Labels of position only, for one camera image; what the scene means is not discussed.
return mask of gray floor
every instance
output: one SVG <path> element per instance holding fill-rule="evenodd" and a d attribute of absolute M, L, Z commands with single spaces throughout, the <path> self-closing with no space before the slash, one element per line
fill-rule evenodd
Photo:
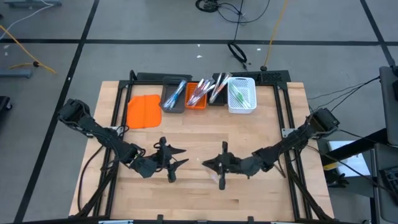
<path fill-rule="evenodd" d="M 239 0 L 230 0 L 239 6 Z M 395 0 L 367 0 L 386 41 L 398 41 Z M 64 0 L 62 7 L 50 8 L 15 25 L 10 31 L 18 38 L 79 39 L 93 0 Z M 245 1 L 243 12 L 253 19 L 266 1 Z M 237 39 L 269 40 L 282 1 L 271 0 L 264 17 L 239 27 Z M 9 9 L 0 4 L 5 16 L 1 25 L 33 12 Z M 229 11 L 223 13 L 235 19 Z M 217 14 L 198 11 L 187 0 L 100 0 L 89 39 L 232 39 L 235 25 Z M 377 41 L 360 1 L 289 1 L 277 40 Z M 0 223 L 12 222 L 44 140 L 77 44 L 24 44 L 39 60 L 58 72 L 42 68 L 31 79 L 0 79 L 0 95 L 12 98 L 14 108 L 0 128 Z M 264 63 L 268 45 L 241 45 L 256 71 Z M 398 47 L 389 47 L 398 58 Z M 16 44 L 0 44 L 0 68 L 30 62 Z M 339 90 L 378 76 L 387 65 L 380 46 L 298 46 L 275 45 L 269 70 L 289 70 L 295 82 L 304 82 L 307 96 Z M 85 44 L 70 85 L 68 98 L 88 103 L 94 111 L 101 82 L 128 77 L 136 72 L 186 73 L 194 79 L 213 72 L 238 72 L 242 66 L 225 45 L 206 44 Z M 331 100 L 310 101 L 313 107 Z M 380 85 L 374 82 L 359 90 L 334 111 L 341 129 L 366 135 L 385 126 Z M 353 139 L 336 133 L 330 139 Z M 86 139 L 58 124 L 43 169 L 30 201 L 25 221 L 67 217 L 75 190 Z M 336 218 L 361 222 L 370 218 L 369 200 L 342 190 L 330 190 Z"/>

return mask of wooden tabletop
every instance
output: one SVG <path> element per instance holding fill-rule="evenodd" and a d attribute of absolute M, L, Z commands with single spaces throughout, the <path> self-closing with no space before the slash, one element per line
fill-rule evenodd
<path fill-rule="evenodd" d="M 94 118 L 102 126 L 111 124 L 118 82 L 103 82 Z M 289 95 L 296 126 L 303 124 L 309 114 L 303 83 L 288 83 Z M 161 85 L 134 85 L 132 95 L 161 95 Z M 189 158 L 178 168 L 177 181 L 167 181 L 167 171 L 143 179 L 138 173 L 119 166 L 111 218 L 153 220 L 163 214 L 165 220 L 235 220 L 245 221 L 253 216 L 256 221 L 294 221 L 288 180 L 276 169 L 258 172 L 247 180 L 244 175 L 227 174 L 226 189 L 218 190 L 214 172 L 201 163 L 221 153 L 221 142 L 235 156 L 245 158 L 261 147 L 272 146 L 281 140 L 275 97 L 272 87 L 257 86 L 257 108 L 251 114 L 229 114 L 227 106 L 207 106 L 206 110 L 185 110 L 182 114 L 162 112 L 162 123 L 156 128 L 133 129 L 124 140 L 155 152 L 153 145 L 165 136 L 173 147 L 186 149 L 177 154 L 177 160 Z M 280 93 L 285 109 L 283 94 Z M 118 124 L 120 124 L 124 97 L 122 97 Z M 96 139 L 89 139 L 82 166 L 100 147 Z M 104 151 L 87 168 L 83 179 L 82 205 L 90 199 L 98 186 Z M 303 169 L 308 191 L 319 206 L 333 217 L 328 189 L 323 175 L 320 156 L 306 148 L 302 151 Z M 280 157 L 285 169 L 283 156 Z M 304 217 L 301 194 L 298 201 Z M 70 214 L 77 210 L 77 186 Z M 101 213 L 104 213 L 103 200 Z"/>

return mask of caster wheel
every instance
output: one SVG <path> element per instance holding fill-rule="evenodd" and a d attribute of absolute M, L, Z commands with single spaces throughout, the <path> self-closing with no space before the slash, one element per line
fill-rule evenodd
<path fill-rule="evenodd" d="M 12 104 L 8 103 L 7 106 L 6 106 L 6 110 L 9 111 L 9 110 L 11 110 L 11 109 L 12 109 Z"/>

